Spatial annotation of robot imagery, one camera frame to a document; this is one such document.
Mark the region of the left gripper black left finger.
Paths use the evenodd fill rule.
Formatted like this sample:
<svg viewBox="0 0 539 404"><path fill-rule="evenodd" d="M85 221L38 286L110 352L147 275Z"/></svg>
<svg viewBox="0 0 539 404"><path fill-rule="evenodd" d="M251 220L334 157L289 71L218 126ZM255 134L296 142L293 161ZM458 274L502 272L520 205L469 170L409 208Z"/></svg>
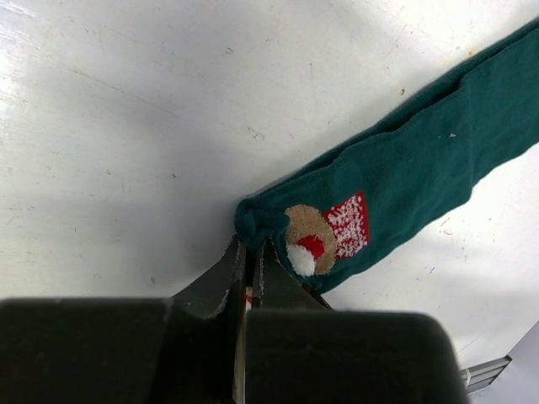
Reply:
<svg viewBox="0 0 539 404"><path fill-rule="evenodd" d="M1 303L4 403L230 403L246 251L164 298Z"/></svg>

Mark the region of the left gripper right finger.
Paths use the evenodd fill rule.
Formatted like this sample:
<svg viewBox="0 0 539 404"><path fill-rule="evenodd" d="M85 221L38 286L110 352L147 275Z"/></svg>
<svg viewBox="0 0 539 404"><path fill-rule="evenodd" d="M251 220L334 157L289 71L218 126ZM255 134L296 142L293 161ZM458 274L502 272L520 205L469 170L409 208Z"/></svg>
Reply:
<svg viewBox="0 0 539 404"><path fill-rule="evenodd" d="M451 342L431 316L335 311L266 243L245 320L247 403L464 403Z"/></svg>

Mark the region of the dark green reindeer sock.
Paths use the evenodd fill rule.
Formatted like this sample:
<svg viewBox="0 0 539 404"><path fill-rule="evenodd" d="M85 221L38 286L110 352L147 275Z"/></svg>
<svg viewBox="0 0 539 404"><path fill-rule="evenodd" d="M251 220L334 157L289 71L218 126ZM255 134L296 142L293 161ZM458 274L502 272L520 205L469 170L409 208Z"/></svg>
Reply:
<svg viewBox="0 0 539 404"><path fill-rule="evenodd" d="M327 292L465 204L538 142L538 23L423 88L371 128L242 200L236 233L272 241L302 284Z"/></svg>

